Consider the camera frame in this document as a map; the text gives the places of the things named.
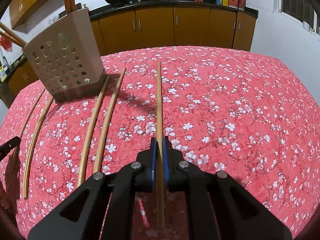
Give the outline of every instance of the kitchen counter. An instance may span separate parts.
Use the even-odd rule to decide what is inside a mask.
[[[150,7],[150,6],[160,6],[160,5],[198,5],[198,6],[205,6],[205,7],[214,7],[214,8],[221,8],[228,11],[233,12],[244,12],[250,16],[258,18],[259,11],[246,7],[245,11],[234,9],[227,6],[221,6],[216,4],[216,0],[204,0],[204,2],[199,3],[195,2],[194,0],[128,0],[125,3],[119,3],[116,5],[106,5],[95,10],[90,11],[90,19],[94,20],[99,17],[106,16],[108,14],[140,8],[140,7]]]

